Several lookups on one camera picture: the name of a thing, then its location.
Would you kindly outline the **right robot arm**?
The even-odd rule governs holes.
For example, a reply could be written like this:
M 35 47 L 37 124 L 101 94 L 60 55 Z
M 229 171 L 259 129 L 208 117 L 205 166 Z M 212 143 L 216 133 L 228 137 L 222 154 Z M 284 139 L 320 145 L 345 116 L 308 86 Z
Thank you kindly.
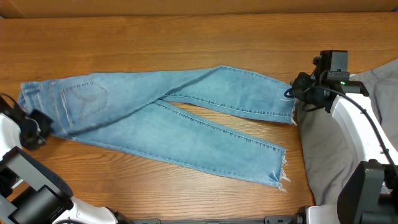
M 295 223 L 396 223 L 397 62 L 352 74 L 347 51 L 324 50 L 313 64 L 287 91 L 315 199 Z

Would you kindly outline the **light blue denim jeans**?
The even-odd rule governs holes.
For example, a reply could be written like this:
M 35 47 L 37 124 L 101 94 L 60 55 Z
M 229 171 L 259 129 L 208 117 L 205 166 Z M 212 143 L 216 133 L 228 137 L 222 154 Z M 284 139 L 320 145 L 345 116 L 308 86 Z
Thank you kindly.
M 22 83 L 19 104 L 49 116 L 59 138 L 279 188 L 287 177 L 283 147 L 178 104 L 291 124 L 295 101 L 285 97 L 288 88 L 260 73 L 227 66 L 92 73 Z

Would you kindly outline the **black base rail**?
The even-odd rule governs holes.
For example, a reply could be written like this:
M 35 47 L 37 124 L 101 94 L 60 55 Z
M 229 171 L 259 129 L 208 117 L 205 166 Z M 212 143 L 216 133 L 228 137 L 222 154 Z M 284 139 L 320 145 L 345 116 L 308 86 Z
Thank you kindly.
M 266 216 L 264 218 L 234 218 L 234 219 L 207 219 L 207 220 L 160 220 L 142 219 L 131 220 L 132 224 L 294 224 L 293 216 Z

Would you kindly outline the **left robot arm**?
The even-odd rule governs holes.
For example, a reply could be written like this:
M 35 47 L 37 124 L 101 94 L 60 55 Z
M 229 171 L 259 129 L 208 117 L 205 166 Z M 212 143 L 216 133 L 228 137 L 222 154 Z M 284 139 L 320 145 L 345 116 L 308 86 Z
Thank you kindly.
M 47 143 L 52 119 L 26 113 L 1 94 L 1 222 L 131 224 L 120 212 L 77 199 L 69 185 L 28 152 Z

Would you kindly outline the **grey trousers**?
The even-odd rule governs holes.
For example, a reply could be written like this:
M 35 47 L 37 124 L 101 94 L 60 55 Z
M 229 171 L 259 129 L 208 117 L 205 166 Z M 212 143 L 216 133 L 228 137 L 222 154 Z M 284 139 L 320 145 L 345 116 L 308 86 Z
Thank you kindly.
M 364 83 L 372 109 L 386 136 L 397 148 L 397 60 L 352 76 Z M 308 184 L 315 204 L 336 203 L 354 172 L 354 162 L 338 123 L 324 109 L 306 112 L 297 100 L 295 112 Z

